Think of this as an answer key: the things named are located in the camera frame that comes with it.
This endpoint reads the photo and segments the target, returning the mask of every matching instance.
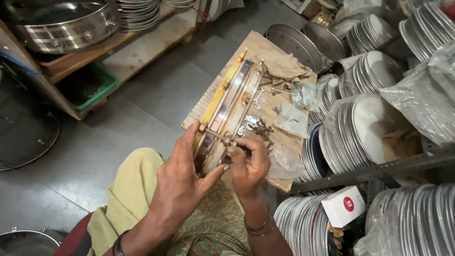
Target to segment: spanner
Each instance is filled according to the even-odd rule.
[[[259,95],[253,100],[254,101],[254,104],[257,104],[258,103],[258,99],[259,97],[261,97],[261,94],[264,92],[264,88],[261,87],[261,91],[259,92]]]

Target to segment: person's left hand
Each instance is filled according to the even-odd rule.
[[[196,175],[192,145],[199,125],[199,120],[193,122],[176,141],[170,158],[157,170],[157,187],[148,215],[155,220],[155,227],[168,236],[178,230],[229,169],[229,165],[222,164],[203,179]]]

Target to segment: yellow-green clothing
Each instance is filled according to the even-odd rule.
[[[107,206],[98,208],[88,224],[92,248],[88,256],[101,256],[119,234],[145,216],[157,185],[156,171],[163,164],[151,148],[133,151],[120,165],[107,190]],[[232,192],[218,181],[179,231],[154,255],[249,255],[243,213]]]

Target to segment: red logo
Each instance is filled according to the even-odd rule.
[[[344,203],[344,207],[346,208],[346,210],[348,210],[348,211],[354,210],[354,203],[352,202],[352,200],[349,197],[346,196],[343,200],[343,203]]]

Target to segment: bracelet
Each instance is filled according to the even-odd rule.
[[[121,248],[121,239],[124,234],[128,233],[128,231],[130,230],[125,230],[125,232],[121,233],[120,236],[118,236],[117,240],[115,240],[114,244],[112,245],[112,256],[125,256]]]
[[[261,227],[257,228],[257,229],[254,229],[254,228],[251,228],[247,225],[246,221],[245,221],[245,218],[243,218],[243,223],[245,224],[245,228],[247,229],[247,232],[250,234],[250,235],[253,235],[253,236],[264,236],[264,235],[267,235],[270,231],[273,230],[273,225],[272,225],[272,228],[271,230],[269,230],[268,232],[264,232],[264,228],[267,226],[267,224],[269,222],[273,222],[274,223],[274,219],[270,216],[270,213],[269,213],[269,208],[268,208],[268,205],[267,205],[267,217],[266,219],[262,222],[262,225]]]

